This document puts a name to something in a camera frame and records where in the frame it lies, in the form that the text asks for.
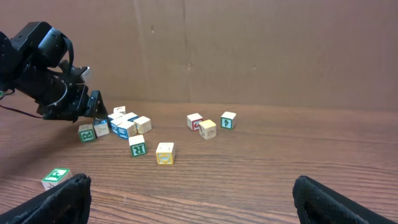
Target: cable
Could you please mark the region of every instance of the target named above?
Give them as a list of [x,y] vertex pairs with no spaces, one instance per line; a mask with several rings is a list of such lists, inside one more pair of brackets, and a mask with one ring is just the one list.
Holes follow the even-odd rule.
[[[2,100],[4,97],[6,97],[6,96],[8,96],[8,95],[11,95],[11,94],[13,94],[13,93],[15,93],[15,90],[12,90],[12,92],[10,92],[10,93],[4,94],[4,96],[0,97],[0,100]],[[2,105],[0,105],[0,107],[2,107],[2,108],[4,108],[4,109],[7,109],[7,110],[11,110],[11,111],[13,111],[13,112],[17,112],[17,113],[24,114],[24,115],[26,115],[26,116],[30,116],[30,117],[32,117],[32,118],[40,118],[40,119],[43,118],[43,117],[35,116],[35,115],[30,114],[30,113],[26,113],[26,112],[23,112],[23,111],[14,109],[14,108],[9,108],[9,107],[7,107],[7,106],[2,106]]]

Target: alphabet block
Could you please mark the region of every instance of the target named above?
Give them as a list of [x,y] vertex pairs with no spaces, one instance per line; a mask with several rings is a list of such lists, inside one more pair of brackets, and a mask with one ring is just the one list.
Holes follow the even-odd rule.
[[95,118],[94,119],[94,130],[95,130],[95,134],[97,135],[97,138],[109,134],[107,119]]
[[137,124],[137,132],[139,134],[147,133],[152,129],[150,119],[145,116],[137,118],[136,120],[134,120],[134,122]]
[[45,190],[51,189],[63,181],[72,177],[70,169],[55,168],[47,176],[42,179],[42,184]]
[[135,122],[125,121],[118,125],[119,137],[123,139],[129,139],[137,134],[137,128]]
[[203,118],[198,113],[191,114],[191,115],[187,116],[188,127],[192,131],[199,130],[199,123],[202,121],[203,121]]
[[217,125],[211,120],[202,121],[199,123],[199,134],[204,139],[211,139],[217,135]]
[[119,134],[119,130],[118,130],[118,126],[123,123],[124,121],[134,121],[135,119],[137,119],[138,116],[135,113],[128,113],[125,115],[122,115],[119,118],[116,118],[114,120],[111,121],[111,128],[112,131],[115,134]]
[[143,135],[140,134],[138,136],[129,137],[129,144],[133,157],[147,154],[147,146]]
[[123,115],[123,119],[125,121],[135,121],[138,118],[138,115],[136,115],[133,112],[127,113],[125,115]]
[[113,114],[109,114],[109,115],[108,115],[109,122],[111,122],[111,121],[114,120],[114,119],[120,118],[121,116],[123,116],[122,113],[113,113]]
[[174,143],[161,142],[156,149],[156,160],[159,165],[173,165],[175,158]]
[[79,126],[79,137],[82,142],[95,140],[93,124],[83,124]]
[[119,106],[117,108],[113,108],[113,113],[126,114],[126,107],[125,106]]
[[226,129],[233,129],[236,125],[236,113],[225,112],[221,115],[221,127]]

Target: cardboard wall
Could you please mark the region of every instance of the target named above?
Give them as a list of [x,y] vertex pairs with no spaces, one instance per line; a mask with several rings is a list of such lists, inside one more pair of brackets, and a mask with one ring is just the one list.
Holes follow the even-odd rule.
[[4,0],[47,21],[107,99],[398,109],[396,0]]

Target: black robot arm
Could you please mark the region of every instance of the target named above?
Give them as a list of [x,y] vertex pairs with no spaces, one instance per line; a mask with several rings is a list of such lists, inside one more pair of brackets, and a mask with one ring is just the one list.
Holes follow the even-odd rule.
[[[61,61],[66,52],[69,62]],[[11,39],[0,32],[0,90],[17,89],[32,97],[44,119],[105,119],[100,91],[88,96],[90,68],[74,67],[73,57],[72,42],[46,22],[30,22]],[[57,66],[62,72],[48,69]]]

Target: wooden table surface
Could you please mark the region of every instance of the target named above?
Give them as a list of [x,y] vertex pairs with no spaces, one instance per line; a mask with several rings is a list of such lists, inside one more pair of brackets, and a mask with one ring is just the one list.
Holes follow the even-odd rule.
[[[0,102],[31,113],[24,96]],[[398,112],[321,110],[256,105],[107,101],[147,116],[148,154],[132,158],[127,140],[111,133],[83,144],[78,126],[0,108],[0,213],[42,193],[55,167],[92,178],[90,223],[299,223],[292,187],[300,175],[321,182],[398,222]],[[187,127],[200,113],[233,130],[204,140]],[[174,142],[173,166],[155,150]]]

